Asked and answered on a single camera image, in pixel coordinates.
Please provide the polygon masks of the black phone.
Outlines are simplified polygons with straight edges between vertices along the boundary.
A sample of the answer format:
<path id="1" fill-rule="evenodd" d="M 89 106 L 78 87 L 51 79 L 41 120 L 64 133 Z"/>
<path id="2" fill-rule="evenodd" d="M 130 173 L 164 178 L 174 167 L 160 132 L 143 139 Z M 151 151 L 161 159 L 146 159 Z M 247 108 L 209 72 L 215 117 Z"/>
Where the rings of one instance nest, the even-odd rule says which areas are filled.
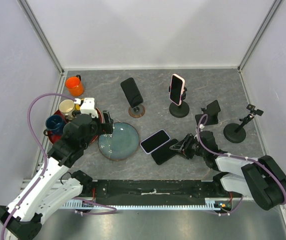
<path id="1" fill-rule="evenodd" d="M 157 165 L 162 165 L 163 163 L 177 155 L 176 151 L 170 149 L 170 147 L 172 145 L 175 145 L 176 143 L 178 143 L 178 140 L 174 138 L 151 154 Z"/>
<path id="2" fill-rule="evenodd" d="M 131 108 L 135 108 L 143 103 L 142 95 L 132 77 L 122 81 L 120 86 Z"/>

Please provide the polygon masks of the lavender case phone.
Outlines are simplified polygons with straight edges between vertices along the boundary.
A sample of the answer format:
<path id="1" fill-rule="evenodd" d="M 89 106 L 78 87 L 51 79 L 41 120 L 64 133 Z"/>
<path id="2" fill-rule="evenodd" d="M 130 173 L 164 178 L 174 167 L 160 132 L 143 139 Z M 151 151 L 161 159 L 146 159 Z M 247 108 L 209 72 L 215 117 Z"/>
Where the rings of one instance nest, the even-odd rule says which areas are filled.
<path id="1" fill-rule="evenodd" d="M 161 129 L 150 137 L 141 141 L 140 146 L 146 154 L 151 154 L 170 140 L 171 138 L 168 133 L 165 130 Z"/>

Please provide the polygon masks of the black round phone stand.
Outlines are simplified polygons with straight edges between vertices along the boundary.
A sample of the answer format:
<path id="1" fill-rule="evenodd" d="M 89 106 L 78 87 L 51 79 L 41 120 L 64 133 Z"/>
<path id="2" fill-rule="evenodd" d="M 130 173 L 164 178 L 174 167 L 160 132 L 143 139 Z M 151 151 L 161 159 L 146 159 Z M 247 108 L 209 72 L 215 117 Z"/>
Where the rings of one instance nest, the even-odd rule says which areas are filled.
<path id="1" fill-rule="evenodd" d="M 176 105 L 175 103 L 171 103 L 169 106 L 169 112 L 171 113 L 172 116 L 176 118 L 184 118 L 189 114 L 190 108 L 188 103 L 186 103 L 184 100 L 186 98 L 186 92 L 187 88 L 184 87 L 183 94 L 181 96 L 181 104 Z"/>

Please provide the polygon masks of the black weighted phone stand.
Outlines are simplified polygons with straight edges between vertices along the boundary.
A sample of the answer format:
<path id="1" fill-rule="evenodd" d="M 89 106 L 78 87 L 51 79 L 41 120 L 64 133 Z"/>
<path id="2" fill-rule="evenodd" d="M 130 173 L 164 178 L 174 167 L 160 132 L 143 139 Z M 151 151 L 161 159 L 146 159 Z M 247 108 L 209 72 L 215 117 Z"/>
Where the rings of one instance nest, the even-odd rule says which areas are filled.
<path id="1" fill-rule="evenodd" d="M 223 129 L 225 138 L 231 143 L 239 144 L 243 142 L 246 138 L 244 126 L 252 121 L 256 115 L 262 116 L 264 113 L 263 110 L 256 109 L 252 104 L 248 104 L 246 109 L 249 110 L 249 114 L 244 118 L 239 119 L 241 124 L 230 123 Z"/>

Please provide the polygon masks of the pink case phone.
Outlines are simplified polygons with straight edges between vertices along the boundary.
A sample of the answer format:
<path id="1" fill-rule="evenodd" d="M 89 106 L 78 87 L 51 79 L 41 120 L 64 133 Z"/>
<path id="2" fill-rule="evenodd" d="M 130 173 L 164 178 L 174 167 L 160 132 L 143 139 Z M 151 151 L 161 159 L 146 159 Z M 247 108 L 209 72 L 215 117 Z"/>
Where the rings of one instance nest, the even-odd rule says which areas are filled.
<path id="1" fill-rule="evenodd" d="M 184 87 L 185 87 L 185 79 L 174 73 L 171 77 L 169 98 L 177 106 L 181 105 L 182 102 L 181 97 L 184 92 Z"/>

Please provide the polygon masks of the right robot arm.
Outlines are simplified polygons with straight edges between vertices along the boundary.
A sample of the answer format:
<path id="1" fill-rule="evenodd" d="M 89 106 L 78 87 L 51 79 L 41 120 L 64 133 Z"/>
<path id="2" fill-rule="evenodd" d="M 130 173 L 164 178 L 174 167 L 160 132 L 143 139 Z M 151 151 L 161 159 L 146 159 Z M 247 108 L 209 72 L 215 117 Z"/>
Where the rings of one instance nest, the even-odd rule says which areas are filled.
<path id="1" fill-rule="evenodd" d="M 202 157 L 209 168 L 218 171 L 212 184 L 212 191 L 218 197 L 235 192 L 252 198 L 266 211 L 286 204 L 286 174 L 269 155 L 252 159 L 222 151 L 210 131 L 189 133 L 171 145 L 170 150 L 186 159 Z"/>

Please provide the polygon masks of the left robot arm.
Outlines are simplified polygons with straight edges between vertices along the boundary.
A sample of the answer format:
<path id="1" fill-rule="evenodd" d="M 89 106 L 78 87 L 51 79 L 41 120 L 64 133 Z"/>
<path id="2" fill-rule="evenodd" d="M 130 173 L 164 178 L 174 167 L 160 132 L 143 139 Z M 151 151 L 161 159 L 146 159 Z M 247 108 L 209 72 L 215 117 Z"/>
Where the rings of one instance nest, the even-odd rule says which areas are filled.
<path id="1" fill-rule="evenodd" d="M 91 194 L 93 179 L 78 170 L 52 194 L 52 186 L 83 156 L 94 136 L 112 134 L 113 123 L 108 111 L 104 122 L 89 114 L 80 113 L 63 129 L 60 139 L 48 153 L 41 169 L 27 187 L 8 205 L 0 205 L 3 229 L 19 240 L 32 240 L 42 225 L 56 210 L 74 197 Z"/>

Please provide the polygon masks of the black phone on wooden stand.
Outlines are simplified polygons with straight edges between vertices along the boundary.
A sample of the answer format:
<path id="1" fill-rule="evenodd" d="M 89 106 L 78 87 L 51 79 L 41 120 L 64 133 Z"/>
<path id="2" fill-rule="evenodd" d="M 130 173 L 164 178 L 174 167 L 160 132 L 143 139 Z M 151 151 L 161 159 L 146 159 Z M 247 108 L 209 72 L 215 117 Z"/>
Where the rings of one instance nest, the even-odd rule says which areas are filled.
<path id="1" fill-rule="evenodd" d="M 131 108 L 135 108 L 143 103 L 142 95 L 132 77 L 122 81 L 120 86 Z"/>

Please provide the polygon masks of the black folding phone stand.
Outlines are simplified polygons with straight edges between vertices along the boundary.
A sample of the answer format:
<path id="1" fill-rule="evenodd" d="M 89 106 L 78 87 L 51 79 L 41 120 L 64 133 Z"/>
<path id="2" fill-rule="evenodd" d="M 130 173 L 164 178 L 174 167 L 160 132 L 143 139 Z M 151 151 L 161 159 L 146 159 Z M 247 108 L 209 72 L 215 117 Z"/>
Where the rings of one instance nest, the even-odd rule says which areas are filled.
<path id="1" fill-rule="evenodd" d="M 206 114 L 208 115 L 207 122 L 204 123 L 205 119 L 201 121 L 203 125 L 210 126 L 218 124 L 218 113 L 221 112 L 220 105 L 218 100 L 214 100 L 210 104 L 208 104 L 205 108 L 201 108 L 202 113 L 195 115 L 196 123 L 198 124 L 201 117 Z"/>

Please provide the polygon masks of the teal ceramic plate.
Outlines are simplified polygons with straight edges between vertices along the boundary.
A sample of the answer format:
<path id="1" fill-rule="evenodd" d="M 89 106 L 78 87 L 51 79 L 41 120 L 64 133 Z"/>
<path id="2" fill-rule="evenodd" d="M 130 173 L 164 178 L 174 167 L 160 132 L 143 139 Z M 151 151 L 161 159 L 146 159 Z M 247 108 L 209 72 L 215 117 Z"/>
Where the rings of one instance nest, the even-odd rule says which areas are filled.
<path id="1" fill-rule="evenodd" d="M 140 143 L 137 130 L 125 122 L 113 124 L 113 133 L 98 137 L 100 153 L 112 161 L 125 160 L 133 155 Z"/>

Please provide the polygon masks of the yellow mug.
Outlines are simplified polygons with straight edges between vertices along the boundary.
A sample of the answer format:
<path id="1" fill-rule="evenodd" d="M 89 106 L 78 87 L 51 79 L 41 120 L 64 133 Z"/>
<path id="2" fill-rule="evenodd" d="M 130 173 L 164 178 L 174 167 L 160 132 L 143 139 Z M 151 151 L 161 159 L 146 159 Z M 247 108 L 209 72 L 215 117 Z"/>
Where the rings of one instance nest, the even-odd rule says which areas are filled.
<path id="1" fill-rule="evenodd" d="M 75 104 L 76 110 L 79 111 L 79 110 L 80 110 L 80 106 L 81 106 L 80 104 Z"/>

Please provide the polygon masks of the cream mug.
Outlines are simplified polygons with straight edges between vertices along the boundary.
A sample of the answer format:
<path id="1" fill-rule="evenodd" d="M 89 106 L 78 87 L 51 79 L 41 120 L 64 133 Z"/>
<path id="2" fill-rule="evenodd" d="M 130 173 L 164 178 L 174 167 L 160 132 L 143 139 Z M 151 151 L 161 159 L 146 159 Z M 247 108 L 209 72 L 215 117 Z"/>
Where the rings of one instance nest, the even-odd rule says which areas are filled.
<path id="1" fill-rule="evenodd" d="M 71 99 L 65 99 L 59 104 L 60 113 L 70 121 L 74 118 L 73 111 L 75 110 L 75 103 Z"/>

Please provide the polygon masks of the orange mug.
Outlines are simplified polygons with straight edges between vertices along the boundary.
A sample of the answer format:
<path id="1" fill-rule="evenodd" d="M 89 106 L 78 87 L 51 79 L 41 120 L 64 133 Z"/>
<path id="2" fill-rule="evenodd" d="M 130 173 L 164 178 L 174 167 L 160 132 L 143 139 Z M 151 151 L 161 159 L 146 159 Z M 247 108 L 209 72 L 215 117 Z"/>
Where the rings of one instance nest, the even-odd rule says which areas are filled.
<path id="1" fill-rule="evenodd" d="M 84 92 L 82 79 L 79 74 L 68 78 L 65 82 L 65 86 L 68 89 L 69 93 L 74 97 L 78 97 Z"/>

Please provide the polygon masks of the dark blue mug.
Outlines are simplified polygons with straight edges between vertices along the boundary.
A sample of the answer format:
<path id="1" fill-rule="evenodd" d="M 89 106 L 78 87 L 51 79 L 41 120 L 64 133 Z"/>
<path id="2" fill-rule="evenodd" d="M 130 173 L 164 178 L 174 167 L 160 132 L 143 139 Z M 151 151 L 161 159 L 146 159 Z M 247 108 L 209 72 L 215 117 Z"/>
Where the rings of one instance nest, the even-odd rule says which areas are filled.
<path id="1" fill-rule="evenodd" d="M 45 136 L 61 136 L 65 125 L 65 120 L 60 115 L 54 114 L 47 118 L 45 122 L 46 129 L 43 134 Z"/>

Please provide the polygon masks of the red round tray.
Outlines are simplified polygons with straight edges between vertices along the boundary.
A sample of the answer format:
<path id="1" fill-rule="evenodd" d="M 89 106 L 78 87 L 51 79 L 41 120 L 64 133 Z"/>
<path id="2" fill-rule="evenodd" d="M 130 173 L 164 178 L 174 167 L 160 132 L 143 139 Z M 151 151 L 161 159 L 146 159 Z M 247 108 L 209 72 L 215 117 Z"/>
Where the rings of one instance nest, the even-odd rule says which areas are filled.
<path id="1" fill-rule="evenodd" d="M 95 108 L 95 110 L 96 110 L 97 113 L 98 113 L 100 122 L 103 122 L 102 113 L 100 112 L 100 110 L 99 110 L 98 108 Z M 55 112 L 55 115 L 59 115 L 59 116 L 61 116 L 62 118 L 64 118 L 65 123 L 68 123 L 68 122 L 70 121 L 67 116 L 64 116 L 64 115 L 60 112 L 59 109 Z M 57 135 L 57 134 L 52 133 L 52 131 L 50 131 L 49 129 L 45 129 L 44 132 L 43 132 L 43 134 L 48 137 L 49 141 L 50 141 L 52 144 L 54 144 L 55 142 L 57 142 L 57 141 L 61 138 L 60 135 Z"/>

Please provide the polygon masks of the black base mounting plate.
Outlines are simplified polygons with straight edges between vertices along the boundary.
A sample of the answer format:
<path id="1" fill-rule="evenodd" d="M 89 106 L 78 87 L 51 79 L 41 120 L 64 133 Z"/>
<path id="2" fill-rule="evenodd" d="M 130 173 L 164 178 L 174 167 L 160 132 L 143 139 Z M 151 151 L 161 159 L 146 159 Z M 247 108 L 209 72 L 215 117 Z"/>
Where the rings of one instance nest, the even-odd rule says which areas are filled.
<path id="1" fill-rule="evenodd" d="M 95 195 L 110 206 L 203 205 L 206 199 L 229 199 L 230 193 L 213 181 L 201 180 L 94 180 L 83 197 Z"/>

